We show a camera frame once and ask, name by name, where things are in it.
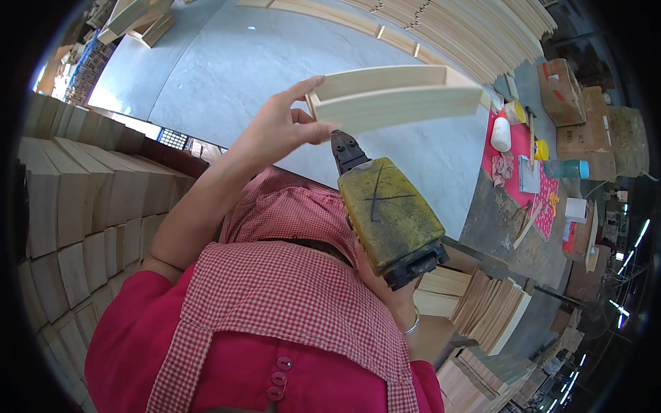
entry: white marble tabletop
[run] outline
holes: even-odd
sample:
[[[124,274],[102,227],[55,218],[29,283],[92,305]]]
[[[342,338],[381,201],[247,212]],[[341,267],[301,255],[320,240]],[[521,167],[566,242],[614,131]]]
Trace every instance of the white marble tabletop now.
[[[90,104],[229,147],[269,96],[301,79],[361,67],[420,64],[349,28],[293,13],[235,7],[235,2],[228,0],[215,14],[219,2],[198,0],[183,8],[175,3],[177,23],[150,51],[136,52],[137,42],[122,40]],[[343,3],[323,2],[380,21]],[[195,4],[196,9],[187,9]],[[477,182],[487,118],[480,106],[475,116],[418,122],[356,138],[368,157],[389,157],[425,197],[447,236],[459,239]],[[304,145],[277,165],[337,187],[328,143]]]

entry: pink button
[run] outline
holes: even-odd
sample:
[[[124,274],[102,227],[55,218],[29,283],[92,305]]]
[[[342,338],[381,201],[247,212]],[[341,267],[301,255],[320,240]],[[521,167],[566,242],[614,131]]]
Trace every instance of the pink button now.
[[[284,386],[287,383],[287,376],[281,371],[276,371],[271,374],[271,381],[278,386]]]
[[[284,397],[284,393],[282,390],[280,390],[279,387],[269,387],[266,390],[266,397],[268,397],[269,400],[273,400],[274,402],[277,402],[281,398]]]
[[[287,356],[280,356],[278,357],[276,364],[280,369],[289,370],[292,368],[292,359]]]

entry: fingernail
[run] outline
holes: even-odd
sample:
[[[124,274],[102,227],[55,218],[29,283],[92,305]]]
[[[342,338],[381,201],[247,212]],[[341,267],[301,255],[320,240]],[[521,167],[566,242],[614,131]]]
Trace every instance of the fingernail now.
[[[319,86],[319,85],[321,85],[322,83],[324,83],[324,79],[325,79],[325,78],[326,78],[326,77],[325,77],[324,75],[316,75],[316,76],[312,76],[312,79],[314,79],[314,81],[315,81],[315,86]]]

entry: hand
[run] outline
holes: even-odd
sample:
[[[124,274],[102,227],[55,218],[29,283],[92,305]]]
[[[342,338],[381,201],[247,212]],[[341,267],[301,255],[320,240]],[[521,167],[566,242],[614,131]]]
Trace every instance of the hand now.
[[[295,101],[305,100],[305,94],[324,79],[312,76],[271,96],[227,153],[238,154],[242,162],[248,162],[259,173],[304,143],[318,145],[330,140],[331,132],[339,125],[315,122],[301,109],[291,109]]]
[[[358,277],[361,281],[385,304],[393,315],[400,330],[407,331],[415,322],[415,306],[413,304],[413,291],[415,280],[404,287],[393,291],[383,277],[374,275],[365,250],[358,239],[354,241],[356,258],[358,259]]]

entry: pink shirt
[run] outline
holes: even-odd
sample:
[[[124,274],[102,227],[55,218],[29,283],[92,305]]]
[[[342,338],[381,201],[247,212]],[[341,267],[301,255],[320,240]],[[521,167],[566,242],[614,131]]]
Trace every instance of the pink shirt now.
[[[85,362],[89,394],[100,413],[144,412],[168,352],[194,265],[172,286],[141,271],[128,278],[99,320]],[[204,362],[191,411],[226,406],[264,411],[266,390],[282,383],[276,362],[288,357],[280,413],[387,411],[386,384],[348,358],[276,338],[218,332]],[[443,412],[432,366],[410,363],[420,413]]]

